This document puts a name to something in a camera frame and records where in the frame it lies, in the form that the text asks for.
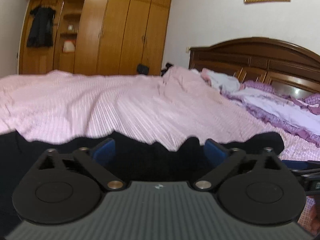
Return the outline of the person's right hand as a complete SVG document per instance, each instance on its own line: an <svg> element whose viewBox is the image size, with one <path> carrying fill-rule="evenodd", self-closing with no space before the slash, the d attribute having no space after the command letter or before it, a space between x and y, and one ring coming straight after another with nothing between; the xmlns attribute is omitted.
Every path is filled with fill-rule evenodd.
<svg viewBox="0 0 320 240"><path fill-rule="evenodd" d="M319 233L319 218L314 197L307 197L304 209L304 228L313 235Z"/></svg>

